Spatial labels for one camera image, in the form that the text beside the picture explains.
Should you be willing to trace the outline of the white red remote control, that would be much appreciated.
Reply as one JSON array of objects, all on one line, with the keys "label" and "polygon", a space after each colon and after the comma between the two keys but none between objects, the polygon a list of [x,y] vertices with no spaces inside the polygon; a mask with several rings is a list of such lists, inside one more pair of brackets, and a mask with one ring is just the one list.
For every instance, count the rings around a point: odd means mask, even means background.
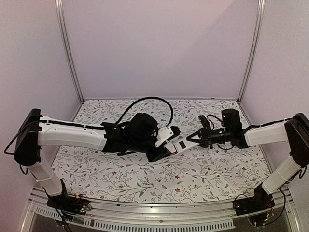
[{"label": "white red remote control", "polygon": [[186,150],[194,148],[198,145],[198,143],[187,141],[186,138],[184,138],[175,142],[167,143],[164,147],[167,148],[171,153],[177,151],[177,154],[181,154]]}]

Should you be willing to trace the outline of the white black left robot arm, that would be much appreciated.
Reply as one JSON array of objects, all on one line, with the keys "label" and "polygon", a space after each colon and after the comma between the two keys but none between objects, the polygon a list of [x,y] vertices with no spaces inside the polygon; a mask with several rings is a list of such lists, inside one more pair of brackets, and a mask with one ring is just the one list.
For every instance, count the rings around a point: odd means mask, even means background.
[{"label": "white black left robot arm", "polygon": [[159,128],[157,121],[145,113],[120,124],[90,125],[58,121],[42,116],[40,109],[32,109],[16,135],[14,160],[29,169],[60,209],[67,210],[72,200],[41,154],[41,147],[83,147],[119,156],[141,152],[149,161],[156,161],[165,156],[164,144],[173,135],[171,126]]}]

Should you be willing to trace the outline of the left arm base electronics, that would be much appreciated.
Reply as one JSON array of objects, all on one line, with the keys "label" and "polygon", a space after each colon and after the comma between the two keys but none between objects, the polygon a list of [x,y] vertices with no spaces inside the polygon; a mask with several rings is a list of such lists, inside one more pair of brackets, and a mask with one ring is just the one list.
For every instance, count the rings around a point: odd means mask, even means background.
[{"label": "left arm base electronics", "polygon": [[69,196],[67,194],[67,189],[63,180],[61,183],[61,193],[56,196],[51,196],[48,194],[46,189],[43,187],[47,197],[47,205],[54,208],[56,211],[62,213],[62,215],[67,219],[72,219],[73,215],[85,215],[87,211],[91,210],[89,200],[82,198],[82,194],[77,196]]}]

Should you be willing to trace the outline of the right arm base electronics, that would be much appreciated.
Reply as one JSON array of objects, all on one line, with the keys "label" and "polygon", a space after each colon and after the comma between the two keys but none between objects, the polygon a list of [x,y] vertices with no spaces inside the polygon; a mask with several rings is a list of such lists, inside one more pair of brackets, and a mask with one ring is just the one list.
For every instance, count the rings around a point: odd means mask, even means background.
[{"label": "right arm base electronics", "polygon": [[264,210],[263,213],[249,216],[248,220],[255,227],[265,226],[275,206],[272,194],[267,194],[260,184],[255,188],[252,197],[247,197],[244,194],[240,194],[240,196],[244,196],[244,198],[237,196],[233,201],[236,215],[245,215]]}]

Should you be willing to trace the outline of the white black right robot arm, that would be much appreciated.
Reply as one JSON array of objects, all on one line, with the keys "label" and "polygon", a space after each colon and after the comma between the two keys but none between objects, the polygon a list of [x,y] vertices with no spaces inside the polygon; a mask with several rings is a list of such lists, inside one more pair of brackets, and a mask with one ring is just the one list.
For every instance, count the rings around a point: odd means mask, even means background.
[{"label": "white black right robot arm", "polygon": [[242,127],[239,112],[224,109],[220,129],[211,129],[209,121],[199,116],[202,128],[186,137],[183,149],[195,146],[212,148],[213,144],[230,142],[233,147],[246,149],[256,145],[287,142],[289,157],[256,188],[255,196],[250,199],[254,211],[261,210],[268,203],[268,196],[278,190],[309,163],[309,120],[303,113],[291,118],[268,122],[262,125]]}]

